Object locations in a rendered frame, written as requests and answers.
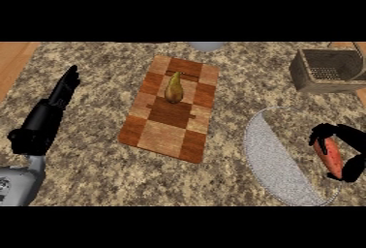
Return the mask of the pale grey round object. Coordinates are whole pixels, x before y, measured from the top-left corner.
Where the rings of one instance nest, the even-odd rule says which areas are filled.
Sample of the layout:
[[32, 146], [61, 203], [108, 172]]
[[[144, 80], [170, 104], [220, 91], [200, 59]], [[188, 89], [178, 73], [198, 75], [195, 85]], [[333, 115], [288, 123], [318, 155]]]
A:
[[223, 42], [191, 42], [189, 45], [198, 51], [215, 51], [225, 45]]

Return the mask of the orange sweet potato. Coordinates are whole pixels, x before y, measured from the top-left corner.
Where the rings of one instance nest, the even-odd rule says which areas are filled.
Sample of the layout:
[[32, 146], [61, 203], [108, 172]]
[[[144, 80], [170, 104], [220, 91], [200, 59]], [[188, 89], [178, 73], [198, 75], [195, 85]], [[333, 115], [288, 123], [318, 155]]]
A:
[[316, 154], [324, 162], [324, 165], [327, 166], [330, 173], [334, 175], [337, 179], [343, 178], [343, 169], [344, 169], [344, 159], [341, 156], [341, 152], [338, 149], [338, 145], [333, 138], [325, 139], [325, 145], [327, 145], [327, 151], [328, 153], [324, 153], [322, 147], [319, 145], [319, 141], [315, 142], [313, 148], [316, 151]]

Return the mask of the checkered wooden cutting board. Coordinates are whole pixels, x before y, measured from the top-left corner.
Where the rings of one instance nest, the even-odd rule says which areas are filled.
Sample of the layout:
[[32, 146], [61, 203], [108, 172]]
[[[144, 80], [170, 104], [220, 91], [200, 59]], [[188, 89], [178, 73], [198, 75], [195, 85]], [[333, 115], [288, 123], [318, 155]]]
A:
[[[164, 89], [176, 72], [182, 73], [185, 97], [181, 103], [172, 104], [164, 98]], [[216, 66], [157, 55], [119, 141], [198, 164], [204, 160], [217, 80]]]

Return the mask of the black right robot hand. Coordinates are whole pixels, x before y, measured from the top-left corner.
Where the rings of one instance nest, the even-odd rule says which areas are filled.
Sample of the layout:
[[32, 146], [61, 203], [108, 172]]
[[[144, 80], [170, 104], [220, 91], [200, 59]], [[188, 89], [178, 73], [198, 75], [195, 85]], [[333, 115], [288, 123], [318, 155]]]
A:
[[328, 153], [325, 139], [333, 136], [337, 136], [359, 152], [347, 162], [343, 162], [341, 179], [337, 179], [328, 172], [330, 178], [350, 183], [358, 180], [366, 169], [366, 133], [344, 124], [333, 125], [330, 123], [322, 123], [312, 129], [309, 145], [313, 146], [315, 142], [319, 141], [324, 153]]

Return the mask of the yellow-green pear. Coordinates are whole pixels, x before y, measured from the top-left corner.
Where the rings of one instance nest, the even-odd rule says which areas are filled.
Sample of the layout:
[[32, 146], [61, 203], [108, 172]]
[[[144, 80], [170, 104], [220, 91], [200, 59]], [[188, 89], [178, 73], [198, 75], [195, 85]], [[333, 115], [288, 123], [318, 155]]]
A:
[[181, 73], [176, 72], [169, 81], [169, 85], [164, 90], [164, 98], [173, 104], [178, 104], [184, 100], [184, 86], [181, 83]]

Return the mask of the brown wicker basket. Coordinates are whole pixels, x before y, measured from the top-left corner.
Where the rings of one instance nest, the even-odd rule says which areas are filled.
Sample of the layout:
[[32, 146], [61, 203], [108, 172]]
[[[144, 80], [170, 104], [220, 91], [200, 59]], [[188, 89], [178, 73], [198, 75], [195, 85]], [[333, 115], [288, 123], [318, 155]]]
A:
[[358, 42], [324, 49], [300, 49], [291, 77], [299, 92], [347, 93], [366, 88], [366, 51]]

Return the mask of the grey round placemat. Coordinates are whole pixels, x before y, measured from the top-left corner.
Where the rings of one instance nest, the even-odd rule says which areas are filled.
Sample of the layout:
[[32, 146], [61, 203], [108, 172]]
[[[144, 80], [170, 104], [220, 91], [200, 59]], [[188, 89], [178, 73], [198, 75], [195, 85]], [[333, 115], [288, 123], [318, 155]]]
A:
[[244, 151], [251, 173], [268, 193], [288, 206], [325, 206], [337, 198], [341, 187], [325, 199], [315, 192], [313, 186], [299, 164], [293, 159], [272, 128], [259, 111], [248, 122], [244, 135]]

